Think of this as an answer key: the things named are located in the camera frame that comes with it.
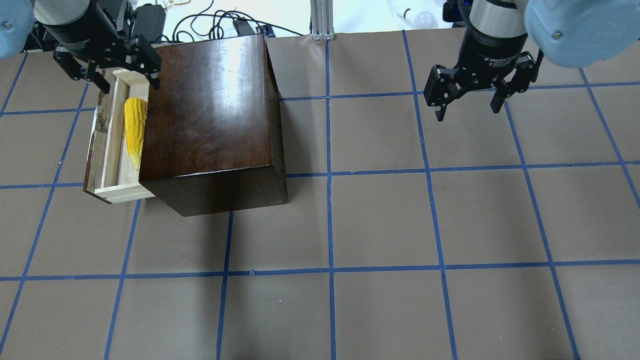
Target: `corn cob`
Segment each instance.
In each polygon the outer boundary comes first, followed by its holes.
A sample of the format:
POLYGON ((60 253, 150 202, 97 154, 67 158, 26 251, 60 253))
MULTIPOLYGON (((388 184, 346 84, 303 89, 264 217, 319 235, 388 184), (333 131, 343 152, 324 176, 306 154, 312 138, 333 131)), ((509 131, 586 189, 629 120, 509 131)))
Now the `corn cob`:
POLYGON ((130 97, 124 103, 124 129, 127 140, 127 152, 133 166, 140 169, 142 156, 142 140, 147 119, 147 102, 137 97, 130 97))

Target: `blue tape grid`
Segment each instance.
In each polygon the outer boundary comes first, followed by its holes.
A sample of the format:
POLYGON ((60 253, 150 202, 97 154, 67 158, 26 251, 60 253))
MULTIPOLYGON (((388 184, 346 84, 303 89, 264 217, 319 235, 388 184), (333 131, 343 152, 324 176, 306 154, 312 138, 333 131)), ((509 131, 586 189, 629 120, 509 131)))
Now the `blue tape grid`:
MULTIPOLYGON (((9 91, 9 94, 7 95, 7 98, 4 101, 3 111, 4 111, 4 109, 6 109, 6 105, 8 104, 9 98, 10 98, 11 94, 13 93, 13 89, 15 88, 15 84, 18 81, 18 77, 20 76, 20 73, 22 72, 22 69, 24 68, 24 63, 26 62, 27 57, 28 57, 28 55, 25 54, 24 59, 22 61, 22 65, 20 66, 20 69, 18 70, 18 73, 16 74, 15 80, 13 81, 13 85, 11 87, 11 90, 9 91)), ((80 102, 78 104, 78 107, 76 108, 76 115, 74 116, 74 121, 73 121, 73 123, 71 125, 71 128, 69 129, 69 134, 67 136, 67 142, 65 143, 65 148, 62 151, 62 155, 60 156, 60 162, 58 164, 58 169, 56 170, 56 176, 54 177, 53 183, 51 184, 51 189, 49 190, 49 197, 47 198, 47 202, 45 203, 44 210, 42 211, 42 216, 40 217, 40 223, 38 224, 38 231, 36 232, 35 238, 33 240, 33 244, 31 246, 31 250, 29 251, 29 257, 27 258, 27 263, 25 264, 24 270, 22 272, 22 276, 20 277, 20 284, 18 285, 18 290, 17 290, 17 292, 15 294, 15 298, 13 299, 13 304, 12 304, 12 307, 11 307, 11 311, 9 312, 9 317, 8 317, 6 325, 4 327, 2 340, 0 340, 0 354, 2 354, 2 351, 4 349, 4 344, 6 343, 6 338, 7 338, 7 335, 9 333, 9 329, 11 327, 11 323, 13 321, 13 317, 15 316, 15 311, 17 309, 18 302, 20 300, 20 295, 22 294, 22 289, 24 287, 24 283, 25 283, 27 275, 29 273, 29 268, 30 268, 31 262, 33 260, 33 255, 35 254, 36 247, 38 246, 38 240, 40 239, 40 234, 42 233, 42 227, 44 226, 45 220, 47 218, 47 213, 49 212, 49 206, 51 205, 51 200, 53 198, 53 194, 55 192, 56 185, 58 184, 58 179, 60 178, 60 173, 62 171, 62 166, 65 163, 65 158, 67 157, 67 151, 69 149, 69 144, 71 143, 71 138, 73 137, 74 129, 76 128, 78 117, 80 116, 80 111, 82 110, 82 104, 84 102, 84 97, 86 96, 86 93, 87 93, 88 89, 89 89, 89 84, 87 83, 84 86, 84 90, 83 90, 82 96, 80 98, 80 102)))
POLYGON ((60 187, 74 187, 74 186, 82 186, 82 183, 58 183, 58 178, 60 176, 60 172, 62 166, 64 164, 64 159, 66 158, 68 146, 71 141, 75 126, 77 124, 77 119, 79 114, 82 111, 94 111, 95 108, 82 108, 82 104, 84 102, 84 98, 87 93, 88 84, 85 86, 82 98, 80 103, 76 109, 61 109, 61 110, 33 110, 33 111, 5 111, 7 104, 9 103, 10 97, 13 93, 15 85, 17 84, 20 73, 24 68, 24 64, 28 58, 28 54, 25 54, 22 63, 19 67, 18 73, 13 80, 12 87, 3 103, 3 106, 0 110, 0 118, 3 115, 29 115, 29 114, 41 114, 41 113, 76 113, 74 117, 74 121, 72 127, 69 131, 69 135, 67 137, 67 142, 65 144, 65 149, 63 154, 61 155, 60 165, 56 171, 56 176, 54 178, 53 183, 47 184, 16 184, 16 185, 1 185, 0 190, 2 189, 17 189, 17 188, 49 188, 49 197, 47 199, 45 208, 43 210, 40 223, 38 225, 38 231, 36 232, 35 239, 33 241, 31 250, 29 252, 29 257, 27 263, 24 267, 24 271, 21 276, 13 276, 13 277, 0 277, 0 281, 19 281, 19 287, 16 293, 16 296, 13 301, 13 305, 7 319, 6 326, 4 328, 2 340, 0 342, 0 354, 4 349, 4 344, 6 342, 6 338, 8 332, 10 330, 10 326, 15 316, 15 312, 19 303, 20 294, 22 293, 22 289, 24 287, 24 283, 26 281, 59 281, 59 280, 88 280, 88 279, 118 279, 118 290, 115 297, 115 302, 113 306, 113 312, 111 317, 111 323, 109 325, 108 339, 105 346, 104 359, 107 360, 109 358, 109 351, 111 348, 111 342, 113 341, 113 332, 115 330, 115 324, 118 314, 118 307, 120 303, 120 297, 122 296, 122 288, 124 285, 124 281, 126 279, 158 279, 158 278, 181 278, 181 277, 222 277, 222 287, 221 287, 221 299, 220 299, 220 319, 218 324, 218 339, 217 339, 217 353, 216 358, 219 359, 221 355, 221 346, 222 346, 222 338, 223 338, 223 324, 224 324, 224 316, 225 316, 225 302, 226 302, 226 292, 227 292, 227 280, 230 276, 269 276, 269 275, 289 275, 289 274, 316 274, 316 273, 325 273, 330 275, 330 324, 331 324, 331 353, 332 360, 336 360, 336 330, 335 330, 335 289, 334 289, 334 274, 342 273, 342 272, 388 272, 388 271, 439 271, 442 276, 442 287, 443 287, 443 296, 445 300, 445 314, 447 317, 447 325, 449 327, 449 340, 451 344, 452 350, 452 358, 456 360, 458 358, 454 329, 451 317, 451 307, 449 305, 449 295, 447 289, 447 280, 446 280, 446 270, 466 270, 466 269, 492 269, 492 268, 534 268, 534 267, 549 267, 552 278, 554 281, 554 286, 556 288, 559 305, 561 307, 561 312, 563 314, 563 319, 565 322, 566 330, 570 339, 570 344, 573 350, 574 359, 580 359, 580 355, 577 350, 577 346, 575 344, 575 339, 573 338, 573 332, 571 328, 571 324, 566 312, 566 307, 564 305, 564 300, 562 296, 562 291, 560 289, 560 284, 556 274, 557 266, 606 266, 606 265, 640 265, 640 259, 609 259, 609 260, 589 260, 589 261, 554 261, 551 255, 551 251, 548 246, 547 237, 545 234, 544 226, 542 223, 542 219, 540 217, 540 211, 538 209, 537 201, 535 198, 535 194, 531 185, 531 180, 529 178, 529 169, 531 168, 564 168, 564 167, 601 167, 601 166, 620 166, 627 178, 630 189, 633 193, 633 196, 640 208, 640 197, 638 195, 637 188, 628 172, 628 165, 640 165, 640 161, 625 161, 621 155, 618 146, 613 138, 613 135, 609 129, 609 126, 606 122, 606 119, 597 103, 597 100, 593 94, 593 87, 605 87, 605 86, 638 86, 640 82, 628 82, 628 83, 603 83, 603 84, 590 84, 584 71, 580 69, 580 73, 584 80, 584 84, 579 85, 550 85, 550 86, 532 86, 530 90, 541 90, 541 89, 562 89, 562 88, 586 88, 589 92, 589 96, 593 102, 593 105, 598 112, 598 116, 602 122, 602 125, 607 133, 607 136, 610 139, 611 145, 613 146, 615 153, 618 157, 617 162, 601 162, 601 163, 575 163, 575 164, 567 164, 567 163, 558 163, 558 164, 538 164, 538 165, 528 165, 525 162, 524 155, 522 154, 522 149, 520 147, 520 142, 518 140, 518 136, 516 133, 515 125, 513 123, 513 119, 511 118, 511 112, 509 110, 508 103, 505 104, 505 110, 509 119, 509 125, 511 126, 511 131, 514 136, 514 141, 516 143, 516 148, 518 149, 518 155, 520 157, 521 164, 517 165, 501 165, 501 166, 487 166, 487 167, 445 167, 445 168, 431 168, 428 163, 428 156, 426 152, 426 147, 424 143, 424 134, 422 132, 422 122, 420 119, 420 110, 419 110, 419 102, 418 98, 422 94, 422 92, 416 89, 415 84, 415 74, 413 73, 413 65, 411 61, 410 49, 406 37, 406 33, 402 31, 404 48, 406 51, 407 61, 409 65, 411 80, 412 80, 412 91, 410 92, 390 92, 390 93, 374 93, 374 94, 347 94, 347 95, 330 95, 330 61, 329 61, 329 46, 330 42, 325 42, 325 66, 326 66, 326 94, 324 96, 313 96, 313 97, 290 97, 283 98, 281 101, 304 101, 304 100, 325 100, 326 102, 326 141, 327 141, 327 172, 325 173, 309 173, 309 174, 288 174, 287 177, 295 178, 295 177, 326 177, 327 178, 327 217, 328 217, 328 250, 329 250, 329 266, 327 268, 300 268, 300 269, 285 269, 285 270, 252 270, 252 271, 229 271, 229 258, 230 258, 230 250, 231 250, 231 238, 232 238, 232 226, 233 226, 233 217, 234 214, 231 212, 229 214, 228 221, 228 230, 227 230, 227 248, 225 251, 225 265, 224 271, 222 272, 186 272, 186 273, 164 273, 164 274, 127 274, 127 265, 129 261, 129 254, 131 252, 132 241, 135 234, 135 228, 137 224, 138 214, 140 212, 141 201, 138 200, 136 203, 136 209, 134 211, 134 216, 131 224, 131 231, 129 234, 129 240, 127 242, 127 249, 125 251, 125 257, 122 264, 122 271, 120 274, 86 274, 86 275, 28 275, 28 271, 33 260, 33 255, 36 250, 36 246, 38 243, 38 239, 42 232, 42 227, 45 223, 45 219, 49 210, 49 206, 51 205, 51 200, 56 188, 60 187), (419 130, 420 136, 420 145, 422 150, 422 156, 424 160, 424 168, 411 168, 411 169, 400 169, 400 170, 368 170, 368 171, 357 171, 357 172, 332 172, 331 169, 331 116, 330 116, 330 100, 331 99, 345 99, 345 98, 358 98, 358 97, 383 97, 383 96, 404 96, 404 95, 412 95, 414 99, 415 111, 416 111, 416 120, 419 130), (529 193, 532 200, 532 206, 534 208, 534 212, 536 214, 536 219, 538 220, 538 225, 540 228, 540 232, 542 235, 542 239, 544 242, 545 250, 547 252, 547 261, 546 262, 535 262, 535 263, 483 263, 483 264, 445 264, 444 254, 442 252, 442 243, 440 241, 440 232, 438 228, 438 218, 436 212, 435 201, 433 198, 433 189, 431 187, 431 173, 432 172, 452 172, 452 171, 477 171, 477 170, 506 170, 506 169, 519 169, 521 168, 525 174, 525 179, 527 181, 527 187, 529 189, 529 193), (428 192, 429 192, 429 201, 431 204, 431 212, 434 221, 434 231, 436 235, 436 246, 438 249, 438 264, 437 265, 413 265, 413 266, 362 266, 362 267, 334 267, 333 265, 333 217, 332 217, 332 204, 331 204, 331 192, 332 192, 332 177, 333 176, 355 176, 355 175, 375 175, 375 174, 406 174, 406 173, 425 173, 426 181, 428 184, 428 192))
POLYGON ((622 153, 618 149, 618 145, 616 145, 616 141, 614 140, 613 134, 611 133, 611 130, 609 129, 609 125, 607 124, 607 121, 606 121, 604 115, 602 114, 602 110, 600 109, 600 105, 598 105, 598 101, 596 100, 595 95, 593 95, 593 89, 591 89, 592 85, 589 83, 589 80, 587 79, 587 75, 584 73, 584 70, 580 69, 580 74, 582 75, 582 79, 584 80, 584 84, 587 86, 587 91, 589 92, 589 96, 591 98, 591 101, 593 102, 593 106, 596 108, 596 111, 598 112, 598 116, 600 117, 600 121, 602 122, 602 126, 604 127, 604 130, 606 131, 607 136, 609 137, 609 141, 611 142, 611 146, 613 146, 613 150, 616 152, 616 156, 618 157, 618 161, 620 162, 620 166, 622 167, 622 171, 624 171, 625 176, 627 177, 627 182, 629 183, 629 187, 631 188, 631 192, 634 194, 634 198, 636 199, 636 204, 638 205, 638 208, 640 208, 640 196, 638 196, 638 191, 636 189, 634 181, 631 179, 631 175, 629 174, 629 170, 627 168, 627 164, 625 163, 625 160, 622 158, 622 153))
POLYGON ((404 41, 404 50, 406 51, 406 59, 409 64, 409 73, 411 75, 411 86, 413 88, 413 103, 415 105, 415 118, 418 125, 418 135, 420 138, 420 149, 422 150, 422 160, 424 161, 425 174, 427 177, 427 188, 429 192, 429 204, 431 205, 431 217, 433 219, 433 230, 436 238, 436 248, 438 249, 438 265, 440 267, 440 279, 442 282, 442 295, 444 296, 444 310, 447 318, 447 327, 449 328, 449 344, 451 346, 451 357, 458 360, 458 350, 456 348, 456 337, 453 329, 453 318, 451 316, 451 304, 449 302, 449 287, 447 285, 447 267, 444 261, 444 253, 442 252, 442 242, 440 240, 440 227, 438 226, 438 215, 436 211, 436 203, 433 196, 433 183, 431 182, 431 168, 429 167, 429 158, 427 156, 426 146, 424 144, 424 133, 422 132, 422 119, 420 117, 420 104, 418 102, 418 92, 415 85, 415 74, 413 73, 413 63, 411 61, 411 51, 409 50, 409 42, 406 38, 406 32, 402 30, 402 38, 404 41))
POLYGON ((542 237, 542 242, 545 247, 545 252, 547 253, 547 265, 551 270, 551 277, 554 282, 554 287, 556 288, 556 295, 558 297, 558 303, 560 305, 560 311, 562 312, 564 326, 566 327, 566 332, 569 337, 569 344, 571 345, 571 350, 573 352, 574 360, 580 359, 580 354, 578 353, 578 347, 575 343, 575 338, 573 337, 573 330, 571 327, 571 323, 569 321, 569 315, 566 311, 566 306, 564 304, 564 297, 562 295, 562 289, 560 288, 560 282, 558 281, 558 276, 556 273, 556 266, 554 265, 554 260, 551 255, 551 249, 549 248, 549 242, 547 241, 547 233, 545 231, 545 226, 542 224, 542 216, 540 215, 540 209, 538 207, 538 201, 536 200, 536 194, 533 190, 533 185, 531 184, 531 178, 529 177, 529 167, 525 162, 524 155, 522 154, 522 148, 520 146, 520 141, 518 139, 518 133, 516 132, 515 125, 513 123, 513 118, 511 117, 511 111, 509 110, 508 102, 504 103, 504 110, 507 113, 507 119, 509 120, 509 126, 511 127, 511 132, 513 134, 513 139, 516 143, 516 148, 518 149, 518 156, 520 157, 520 162, 522 164, 522 171, 524 173, 525 180, 527 182, 527 187, 529 189, 529 195, 531 196, 531 203, 533 205, 534 213, 536 214, 536 220, 538 221, 538 228, 540 229, 540 236, 542 237))

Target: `metal frame post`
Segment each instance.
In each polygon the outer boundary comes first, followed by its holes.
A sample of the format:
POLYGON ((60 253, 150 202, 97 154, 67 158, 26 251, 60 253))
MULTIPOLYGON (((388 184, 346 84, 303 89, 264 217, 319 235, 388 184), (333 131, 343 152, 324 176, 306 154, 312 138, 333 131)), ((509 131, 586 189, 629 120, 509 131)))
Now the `metal frame post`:
POLYGON ((311 0, 311 38, 333 40, 333 0, 311 0))

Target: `wooden cabinet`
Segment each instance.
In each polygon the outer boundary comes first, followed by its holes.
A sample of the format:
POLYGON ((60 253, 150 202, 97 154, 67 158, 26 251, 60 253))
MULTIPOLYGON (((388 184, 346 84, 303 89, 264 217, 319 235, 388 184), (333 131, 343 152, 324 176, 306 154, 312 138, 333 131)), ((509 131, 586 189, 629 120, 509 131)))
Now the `wooden cabinet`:
POLYGON ((264 37, 157 49, 160 89, 114 70, 100 94, 84 190, 106 202, 156 196, 183 216, 285 204, 280 99, 264 37), (140 171, 123 139, 123 104, 148 100, 140 171))

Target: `light blue robot arm casing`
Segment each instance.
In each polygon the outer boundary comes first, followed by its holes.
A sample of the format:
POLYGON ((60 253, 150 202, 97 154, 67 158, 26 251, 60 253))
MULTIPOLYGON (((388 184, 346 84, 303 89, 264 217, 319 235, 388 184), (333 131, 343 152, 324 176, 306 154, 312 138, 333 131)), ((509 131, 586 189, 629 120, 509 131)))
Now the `light blue robot arm casing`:
POLYGON ((587 67, 640 38, 640 0, 530 0, 524 20, 551 62, 587 67))
POLYGON ((27 0, 0 0, 0 59, 22 50, 33 28, 33 7, 27 0))

